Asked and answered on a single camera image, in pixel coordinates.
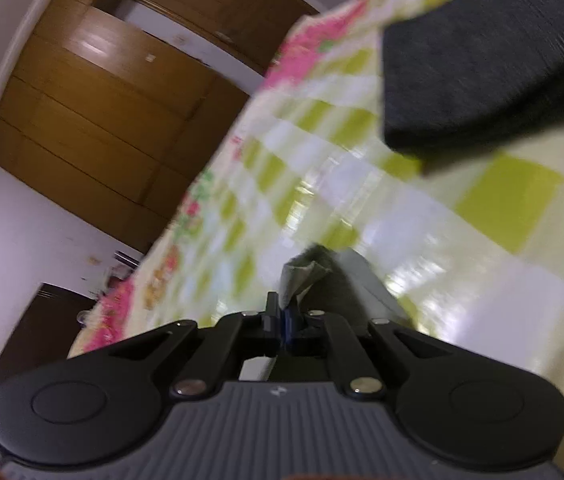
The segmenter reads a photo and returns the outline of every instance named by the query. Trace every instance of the gray cloth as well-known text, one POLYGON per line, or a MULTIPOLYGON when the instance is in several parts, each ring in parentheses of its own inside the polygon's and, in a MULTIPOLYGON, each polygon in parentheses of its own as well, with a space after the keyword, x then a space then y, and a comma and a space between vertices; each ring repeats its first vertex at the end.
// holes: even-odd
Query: gray cloth
POLYGON ((382 51, 394 150, 483 144, 564 112, 564 0, 451 0, 386 27, 382 51))
POLYGON ((366 326, 373 318, 410 324, 408 314, 369 263, 350 248, 334 252, 319 245, 309 247, 284 265, 279 289, 282 309, 296 297, 301 312, 333 312, 352 326, 366 326))

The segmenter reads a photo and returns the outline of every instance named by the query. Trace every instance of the white logo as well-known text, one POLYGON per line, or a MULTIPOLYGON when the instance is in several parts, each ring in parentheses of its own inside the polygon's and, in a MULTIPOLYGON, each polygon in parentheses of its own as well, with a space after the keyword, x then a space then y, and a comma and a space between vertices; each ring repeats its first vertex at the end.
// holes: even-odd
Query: white logo
POLYGON ((288 390, 283 386, 278 386, 271 389, 271 395, 274 395, 276 397, 282 397, 286 392, 288 392, 288 390))

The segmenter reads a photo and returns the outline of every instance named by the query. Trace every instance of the checkered tablecloth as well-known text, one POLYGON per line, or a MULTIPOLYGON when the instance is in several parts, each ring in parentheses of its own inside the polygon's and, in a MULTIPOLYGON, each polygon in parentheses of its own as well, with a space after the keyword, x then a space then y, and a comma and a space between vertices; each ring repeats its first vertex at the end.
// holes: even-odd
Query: checkered tablecloth
POLYGON ((319 242, 363 254, 422 332, 564 392, 564 121, 426 163, 381 140, 382 28, 445 1, 355 0, 295 25, 287 52, 321 24, 339 32, 310 70, 251 98, 72 353, 175 319, 210 326, 263 309, 284 262, 319 242))

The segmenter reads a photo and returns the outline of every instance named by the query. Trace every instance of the black folded cloth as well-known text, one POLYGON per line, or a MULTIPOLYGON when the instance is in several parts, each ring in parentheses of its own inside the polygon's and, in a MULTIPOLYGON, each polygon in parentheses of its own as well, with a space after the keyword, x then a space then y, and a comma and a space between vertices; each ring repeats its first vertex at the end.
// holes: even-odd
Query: black folded cloth
POLYGON ((384 139, 427 152, 564 112, 564 0, 451 0, 383 32, 384 139))

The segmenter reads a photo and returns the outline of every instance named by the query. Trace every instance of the gray ribbed panel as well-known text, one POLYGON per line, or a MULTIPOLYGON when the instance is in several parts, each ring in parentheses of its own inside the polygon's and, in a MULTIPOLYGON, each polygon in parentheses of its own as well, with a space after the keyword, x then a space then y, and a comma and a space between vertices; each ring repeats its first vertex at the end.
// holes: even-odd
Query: gray ribbed panel
POLYGON ((148 442, 81 472, 14 463, 12 480, 280 480, 292 474, 430 480, 562 480, 551 463, 480 474, 432 460, 379 404, 355 402, 331 383, 226 383, 212 399, 178 404, 148 442), (275 396, 278 386, 287 392, 275 396))

